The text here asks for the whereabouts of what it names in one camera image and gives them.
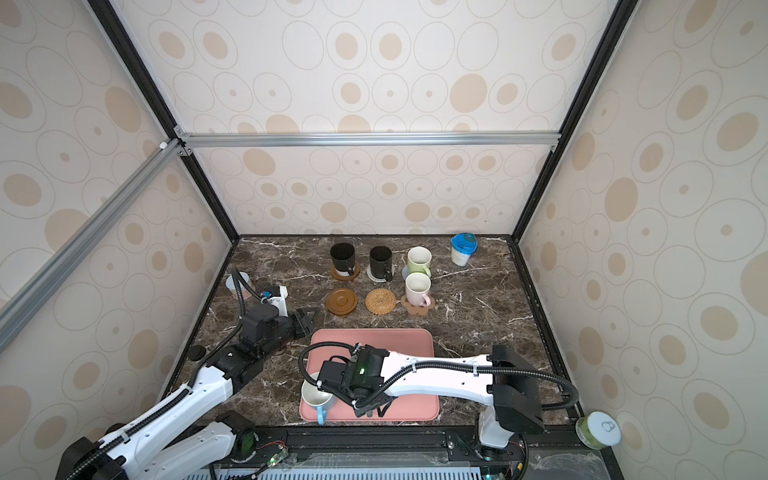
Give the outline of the white woven coaster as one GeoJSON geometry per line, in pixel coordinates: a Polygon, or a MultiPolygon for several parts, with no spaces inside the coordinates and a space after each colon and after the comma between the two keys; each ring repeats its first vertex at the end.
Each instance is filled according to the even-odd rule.
{"type": "Polygon", "coordinates": [[[385,282],[389,282],[389,281],[391,281],[391,279],[390,279],[390,280],[387,280],[387,279],[385,279],[385,278],[377,278],[377,277],[375,277],[375,276],[372,274],[372,272],[371,272],[370,268],[367,268],[367,269],[366,269],[366,275],[367,275],[367,277],[368,277],[368,278],[369,278],[369,279],[370,279],[372,282],[374,282],[374,283],[385,283],[385,282]]]}

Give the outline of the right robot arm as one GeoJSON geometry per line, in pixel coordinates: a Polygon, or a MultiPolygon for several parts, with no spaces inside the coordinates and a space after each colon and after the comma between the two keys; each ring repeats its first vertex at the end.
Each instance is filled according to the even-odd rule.
{"type": "Polygon", "coordinates": [[[486,355],[427,358],[323,341],[301,352],[298,368],[306,382],[350,406],[356,417],[412,395],[481,404],[476,441],[493,450],[506,449],[515,434],[542,434],[545,411],[568,410],[579,400],[570,381],[535,369],[502,345],[486,355]]]}

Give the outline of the paw-shaped wooden coaster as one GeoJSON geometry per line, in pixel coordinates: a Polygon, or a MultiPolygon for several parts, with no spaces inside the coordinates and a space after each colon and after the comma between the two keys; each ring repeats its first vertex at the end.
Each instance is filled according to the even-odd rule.
{"type": "Polygon", "coordinates": [[[427,305],[427,306],[414,306],[408,301],[406,296],[401,297],[400,303],[405,308],[405,310],[409,315],[415,315],[420,317],[427,316],[428,313],[435,308],[434,303],[431,303],[430,305],[427,305]]]}

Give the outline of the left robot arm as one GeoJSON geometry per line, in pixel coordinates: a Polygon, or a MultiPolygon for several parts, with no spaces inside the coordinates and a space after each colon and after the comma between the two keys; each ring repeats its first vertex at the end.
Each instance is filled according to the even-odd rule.
{"type": "Polygon", "coordinates": [[[258,435],[243,415],[228,411],[199,431],[184,432],[258,376],[274,353],[309,336],[319,310],[299,308],[282,315],[257,303],[196,365],[172,396],[98,441],[82,437],[67,447],[59,479],[183,478],[212,463],[253,458],[258,435]]]}

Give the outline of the rattan coaster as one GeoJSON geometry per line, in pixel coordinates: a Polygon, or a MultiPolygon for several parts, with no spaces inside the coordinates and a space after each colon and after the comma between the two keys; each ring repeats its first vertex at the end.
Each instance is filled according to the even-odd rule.
{"type": "Polygon", "coordinates": [[[392,312],[397,305],[395,294],[386,288],[377,288],[369,292],[365,298],[365,306],[374,315],[385,315],[392,312]]]}

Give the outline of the dark wooden coaster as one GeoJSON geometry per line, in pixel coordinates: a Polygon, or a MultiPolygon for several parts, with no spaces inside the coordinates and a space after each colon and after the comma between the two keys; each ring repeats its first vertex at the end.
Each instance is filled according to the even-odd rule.
{"type": "Polygon", "coordinates": [[[360,266],[358,264],[355,265],[353,269],[353,273],[349,274],[348,272],[341,272],[337,270],[335,267],[331,267],[331,275],[332,277],[340,282],[351,282],[354,281],[360,274],[360,266]]]}

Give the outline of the black mug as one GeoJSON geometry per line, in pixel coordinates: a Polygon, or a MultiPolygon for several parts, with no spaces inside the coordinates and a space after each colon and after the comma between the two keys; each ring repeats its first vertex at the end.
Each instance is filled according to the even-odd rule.
{"type": "Polygon", "coordinates": [[[370,250],[369,267],[372,274],[377,278],[392,280],[392,251],[386,246],[375,246],[370,250]]]}
{"type": "Polygon", "coordinates": [[[330,249],[334,270],[339,276],[351,277],[354,275],[357,265],[355,248],[347,242],[334,244],[330,249]]]}

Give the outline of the green mug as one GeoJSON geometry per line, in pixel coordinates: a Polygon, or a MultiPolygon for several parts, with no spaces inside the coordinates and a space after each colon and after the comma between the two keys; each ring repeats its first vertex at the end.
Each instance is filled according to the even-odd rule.
{"type": "Polygon", "coordinates": [[[413,247],[407,253],[406,266],[409,267],[410,274],[422,273],[430,277],[432,275],[431,262],[432,253],[425,247],[413,247]]]}

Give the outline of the white mug blue handle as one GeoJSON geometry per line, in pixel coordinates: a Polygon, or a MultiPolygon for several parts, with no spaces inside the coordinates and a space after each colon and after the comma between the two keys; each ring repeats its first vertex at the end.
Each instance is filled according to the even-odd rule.
{"type": "Polygon", "coordinates": [[[301,398],[315,411],[316,421],[320,426],[325,424],[328,413],[337,400],[333,394],[319,390],[316,385],[307,380],[302,384],[301,398]]]}

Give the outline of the white mug pink handle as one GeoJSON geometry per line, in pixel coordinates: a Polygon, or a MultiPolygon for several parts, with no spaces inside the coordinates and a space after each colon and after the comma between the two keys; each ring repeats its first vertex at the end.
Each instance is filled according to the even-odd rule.
{"type": "Polygon", "coordinates": [[[421,272],[410,273],[405,279],[406,298],[414,307],[431,307],[433,300],[430,277],[421,272]]]}

